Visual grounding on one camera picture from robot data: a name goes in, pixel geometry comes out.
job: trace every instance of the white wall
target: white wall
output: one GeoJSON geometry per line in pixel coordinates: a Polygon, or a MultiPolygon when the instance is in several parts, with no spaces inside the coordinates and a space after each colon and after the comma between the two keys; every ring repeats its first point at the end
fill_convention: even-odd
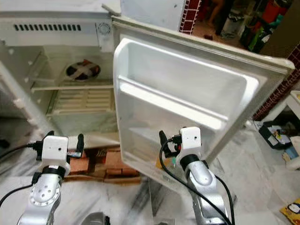
{"type": "Polygon", "coordinates": [[[185,0],[120,0],[122,15],[179,31],[185,0]]]}

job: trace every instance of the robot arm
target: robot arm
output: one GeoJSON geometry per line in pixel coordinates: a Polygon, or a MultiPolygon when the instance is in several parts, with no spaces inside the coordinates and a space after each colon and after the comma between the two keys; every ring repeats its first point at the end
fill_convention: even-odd
{"type": "MultiPolygon", "coordinates": [[[[161,143],[167,138],[163,131],[159,133],[161,143]]],[[[176,164],[185,172],[187,183],[202,193],[209,201],[217,206],[226,216],[224,201],[217,191],[217,179],[207,166],[199,159],[201,156],[201,133],[198,127],[186,127],[175,135],[176,152],[171,152],[165,145],[165,157],[176,156],[176,164]]],[[[193,208],[198,225],[226,225],[222,216],[204,199],[190,191],[193,208]]]]}
{"type": "Polygon", "coordinates": [[[30,197],[18,225],[51,225],[60,204],[61,183],[70,173],[70,157],[80,158],[83,135],[78,136],[76,152],[68,152],[68,138],[48,135],[35,145],[37,160],[41,160],[40,176],[30,190],[30,197]]]}

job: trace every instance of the marble floor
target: marble floor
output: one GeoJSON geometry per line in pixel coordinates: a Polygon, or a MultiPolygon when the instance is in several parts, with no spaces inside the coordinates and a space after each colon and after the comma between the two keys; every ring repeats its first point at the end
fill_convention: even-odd
{"type": "MultiPolygon", "coordinates": [[[[0,120],[0,130],[14,146],[40,139],[24,120],[0,120]]],[[[210,166],[234,196],[237,225],[290,224],[279,209],[300,197],[300,172],[286,170],[281,154],[271,149],[256,130],[244,128],[210,166]]],[[[0,195],[29,184],[37,166],[35,153],[29,149],[0,161],[0,195]]],[[[228,206],[225,191],[218,188],[228,206]]],[[[16,224],[28,191],[15,193],[4,202],[0,224],[16,224]]],[[[196,224],[188,193],[175,193],[146,177],[139,185],[124,187],[91,181],[64,183],[54,224],[80,224],[89,213],[99,211],[111,218],[112,225],[196,224]]]]}

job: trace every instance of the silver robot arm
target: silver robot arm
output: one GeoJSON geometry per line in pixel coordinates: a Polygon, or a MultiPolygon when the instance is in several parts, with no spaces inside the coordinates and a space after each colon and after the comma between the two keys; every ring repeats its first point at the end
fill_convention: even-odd
{"type": "Polygon", "coordinates": [[[17,225],[52,225],[54,212],[60,204],[61,183],[70,173],[70,157],[80,158],[83,135],[78,136],[76,152],[68,152],[68,138],[48,135],[37,145],[40,176],[30,190],[25,212],[17,225]]]}
{"type": "MultiPolygon", "coordinates": [[[[159,133],[161,143],[167,138],[163,131],[159,133]]],[[[201,132],[198,127],[185,127],[175,141],[176,152],[171,152],[166,146],[165,157],[176,156],[176,164],[185,172],[187,183],[202,193],[217,206],[226,216],[227,212],[221,194],[217,190],[217,179],[207,166],[199,159],[201,156],[201,132]]],[[[198,225],[226,225],[222,216],[204,199],[190,191],[193,208],[198,225]]]]}

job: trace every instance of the open refrigerator door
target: open refrigerator door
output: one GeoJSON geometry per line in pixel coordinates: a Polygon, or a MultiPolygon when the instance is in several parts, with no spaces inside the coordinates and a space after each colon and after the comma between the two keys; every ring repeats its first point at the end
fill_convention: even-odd
{"type": "MultiPolygon", "coordinates": [[[[113,17],[113,78],[123,161],[179,191],[158,164],[159,131],[201,130],[211,163],[294,66],[163,28],[113,17]]],[[[175,163],[169,169],[183,176],[175,163]]]]}

